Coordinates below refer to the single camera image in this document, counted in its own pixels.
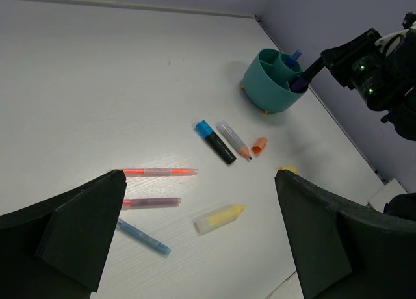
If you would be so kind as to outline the blue black highlighter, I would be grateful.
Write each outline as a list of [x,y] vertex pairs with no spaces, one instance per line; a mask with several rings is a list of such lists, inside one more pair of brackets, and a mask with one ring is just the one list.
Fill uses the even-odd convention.
[[236,156],[217,135],[214,129],[205,121],[198,122],[195,126],[198,134],[215,151],[215,153],[229,166],[236,161]]

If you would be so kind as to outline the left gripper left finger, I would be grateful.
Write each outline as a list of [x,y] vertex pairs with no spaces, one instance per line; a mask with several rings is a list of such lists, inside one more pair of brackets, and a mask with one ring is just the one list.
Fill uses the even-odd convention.
[[127,188],[121,170],[1,216],[2,298],[98,291]]

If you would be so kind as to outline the purple black highlighter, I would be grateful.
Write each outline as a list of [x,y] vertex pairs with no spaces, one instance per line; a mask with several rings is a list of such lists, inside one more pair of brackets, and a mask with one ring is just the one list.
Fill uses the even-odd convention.
[[319,57],[308,69],[299,76],[299,78],[296,78],[291,84],[290,89],[293,93],[303,93],[305,92],[310,82],[313,80],[313,78],[323,69],[324,67],[324,61],[322,57]]

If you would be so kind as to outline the thin pink purple pen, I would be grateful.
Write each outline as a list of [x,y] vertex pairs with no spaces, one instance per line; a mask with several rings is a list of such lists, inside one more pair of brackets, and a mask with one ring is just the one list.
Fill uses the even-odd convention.
[[135,198],[123,201],[122,210],[177,207],[181,198]]

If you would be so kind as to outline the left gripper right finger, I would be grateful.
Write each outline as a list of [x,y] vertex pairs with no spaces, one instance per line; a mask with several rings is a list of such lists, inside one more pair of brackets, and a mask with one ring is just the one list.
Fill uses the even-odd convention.
[[289,170],[275,185],[304,298],[415,297],[414,194],[378,212]]

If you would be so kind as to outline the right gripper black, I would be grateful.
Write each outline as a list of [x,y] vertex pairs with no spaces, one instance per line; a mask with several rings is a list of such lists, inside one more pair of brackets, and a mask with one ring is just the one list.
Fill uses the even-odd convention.
[[321,53],[324,66],[343,87],[357,90],[367,107],[385,112],[382,123],[415,139],[415,29],[388,36],[374,29]]

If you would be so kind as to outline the grey marker orange tip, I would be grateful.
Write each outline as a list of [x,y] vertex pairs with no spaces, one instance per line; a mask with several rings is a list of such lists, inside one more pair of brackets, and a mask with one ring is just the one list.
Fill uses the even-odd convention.
[[247,145],[242,141],[240,136],[225,122],[217,123],[216,128],[224,136],[224,138],[231,144],[233,149],[247,160],[252,160]]

